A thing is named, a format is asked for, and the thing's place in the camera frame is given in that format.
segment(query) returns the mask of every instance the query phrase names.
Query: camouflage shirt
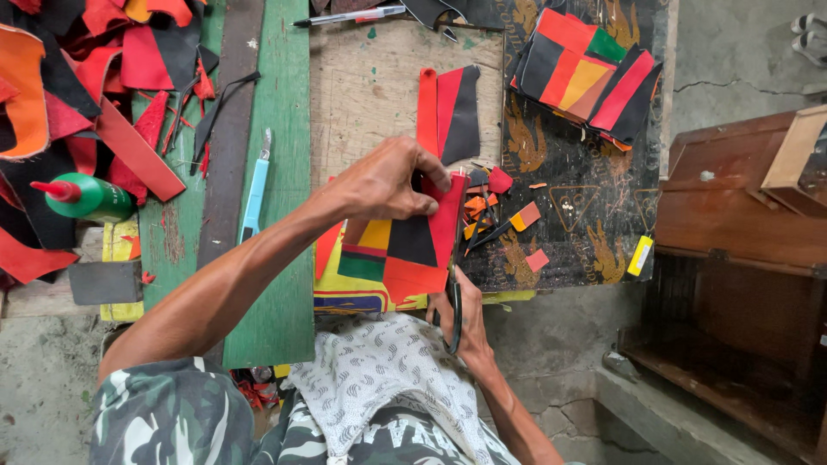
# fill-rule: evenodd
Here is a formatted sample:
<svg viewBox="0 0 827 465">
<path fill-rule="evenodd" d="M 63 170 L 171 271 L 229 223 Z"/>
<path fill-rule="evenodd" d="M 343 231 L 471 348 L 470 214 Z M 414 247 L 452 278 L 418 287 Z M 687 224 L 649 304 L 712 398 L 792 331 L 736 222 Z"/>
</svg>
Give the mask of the camouflage shirt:
<svg viewBox="0 0 827 465">
<path fill-rule="evenodd" d="M 300 394 L 287 395 L 279 424 L 255 441 L 244 396 L 227 372 L 201 357 L 118 370 L 101 385 L 95 405 L 90 463 L 327 463 L 324 435 Z M 518 463 L 480 425 L 494 463 Z M 400 396 L 376 412 L 347 463 L 473 462 L 426 409 Z"/>
</svg>

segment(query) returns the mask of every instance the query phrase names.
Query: red bottle cap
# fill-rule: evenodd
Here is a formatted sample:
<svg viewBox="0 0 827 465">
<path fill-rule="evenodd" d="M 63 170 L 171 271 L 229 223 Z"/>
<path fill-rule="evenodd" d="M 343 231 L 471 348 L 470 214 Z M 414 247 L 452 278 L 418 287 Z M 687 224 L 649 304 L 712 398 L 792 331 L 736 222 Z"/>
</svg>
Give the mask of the red bottle cap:
<svg viewBox="0 0 827 465">
<path fill-rule="evenodd" d="M 46 192 L 46 195 L 48 195 L 50 199 L 63 202 L 64 204 L 74 204 L 80 200 L 80 187 L 69 181 L 57 180 L 50 183 L 32 181 L 30 186 Z"/>
</svg>

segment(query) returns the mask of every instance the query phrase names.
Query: triangle logo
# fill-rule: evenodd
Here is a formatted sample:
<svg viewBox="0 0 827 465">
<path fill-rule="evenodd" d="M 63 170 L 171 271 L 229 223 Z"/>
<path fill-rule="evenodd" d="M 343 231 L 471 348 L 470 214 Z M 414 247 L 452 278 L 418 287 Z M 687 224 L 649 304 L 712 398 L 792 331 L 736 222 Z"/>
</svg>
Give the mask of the triangle logo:
<svg viewBox="0 0 827 465">
<path fill-rule="evenodd" d="M 554 210 L 557 211 L 560 223 L 567 233 L 577 226 L 583 213 L 599 192 L 598 185 L 566 185 L 548 189 Z"/>
<path fill-rule="evenodd" d="M 640 218 L 643 220 L 643 226 L 647 231 L 652 231 L 657 221 L 657 200 L 661 196 L 660 190 L 638 189 L 634 191 L 633 196 Z"/>
</svg>

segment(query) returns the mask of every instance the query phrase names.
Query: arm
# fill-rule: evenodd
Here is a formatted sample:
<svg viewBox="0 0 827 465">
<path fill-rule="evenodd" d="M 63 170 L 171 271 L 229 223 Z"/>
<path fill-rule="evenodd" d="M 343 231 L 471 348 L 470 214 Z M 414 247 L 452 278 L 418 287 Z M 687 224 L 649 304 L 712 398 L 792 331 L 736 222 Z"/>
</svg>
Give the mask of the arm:
<svg viewBox="0 0 827 465">
<path fill-rule="evenodd" d="M 203 355 L 235 328 L 299 253 L 344 218 L 407 218 L 436 212 L 434 199 L 411 189 L 415 169 L 443 191 L 451 188 L 441 162 L 416 141 L 382 141 L 295 211 L 170 292 L 112 344 L 98 369 L 98 384 L 122 368 Z"/>
<path fill-rule="evenodd" d="M 494 361 L 494 350 L 485 338 L 482 293 L 457 267 L 462 292 L 462 337 L 457 355 L 468 366 L 485 397 L 500 439 L 520 463 L 562 465 L 563 459 L 534 418 L 523 407 Z M 436 310 L 447 342 L 453 334 L 453 311 L 445 293 L 431 294 L 428 317 Z"/>
</svg>

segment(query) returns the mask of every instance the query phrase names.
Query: scissors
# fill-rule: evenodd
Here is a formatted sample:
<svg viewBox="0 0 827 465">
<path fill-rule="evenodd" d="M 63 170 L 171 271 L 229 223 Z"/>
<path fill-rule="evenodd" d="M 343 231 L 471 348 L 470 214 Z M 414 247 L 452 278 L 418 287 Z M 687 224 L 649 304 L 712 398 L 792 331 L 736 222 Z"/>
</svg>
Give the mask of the scissors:
<svg viewBox="0 0 827 465">
<path fill-rule="evenodd" d="M 454 236 L 454 251 L 451 254 L 451 261 L 448 262 L 448 280 L 445 283 L 445 293 L 448 296 L 448 301 L 451 302 L 451 307 L 454 308 L 454 329 L 453 337 L 451 338 L 451 345 L 449 346 L 444 340 L 442 343 L 445 344 L 446 350 L 448 350 L 448 353 L 451 355 L 457 353 L 457 349 L 460 347 L 460 338 L 462 337 L 462 292 L 460 289 L 460 283 L 457 281 L 457 264 L 464 255 L 460 252 L 460 244 L 462 242 L 463 230 L 462 214 L 464 213 L 463 209 L 465 208 L 468 182 L 468 176 L 464 176 L 462 181 L 462 197 L 457 211 L 457 232 Z M 439 326 L 440 321 L 439 312 L 435 311 L 433 315 L 433 324 Z"/>
</svg>

